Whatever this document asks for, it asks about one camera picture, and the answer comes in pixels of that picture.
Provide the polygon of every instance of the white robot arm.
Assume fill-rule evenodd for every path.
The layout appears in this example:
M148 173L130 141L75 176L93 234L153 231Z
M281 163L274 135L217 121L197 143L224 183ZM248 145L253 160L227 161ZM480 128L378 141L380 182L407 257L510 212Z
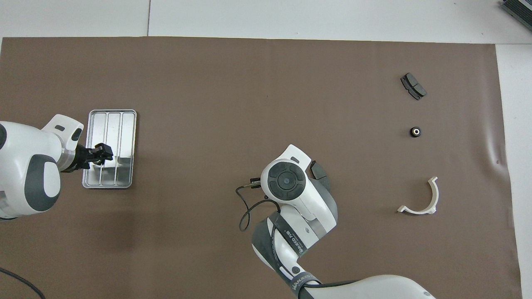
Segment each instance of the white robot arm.
M79 145L82 130L83 124L60 114L42 130L0 121L0 220L50 209L61 191L60 171L113 159L105 144Z
M260 184L266 196L283 204L255 227L253 250L299 299L435 299L413 280L381 275L360 281L322 284L297 259L338 221L336 203L319 181L305 173L311 159L294 145L268 164Z

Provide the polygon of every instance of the brown mat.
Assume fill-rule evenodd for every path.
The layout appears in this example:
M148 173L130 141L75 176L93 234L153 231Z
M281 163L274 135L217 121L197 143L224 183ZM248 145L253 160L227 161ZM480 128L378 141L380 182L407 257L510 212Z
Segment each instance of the brown mat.
M129 189L62 174L50 211L0 225L0 266L49 298L293 298L238 231L234 193L290 143L324 166L338 204L338 226L300 260L323 282L389 273L437 298L521 298L494 45L4 38L0 103L0 119L35 127L139 115ZM428 205L432 176L438 211L396 213Z

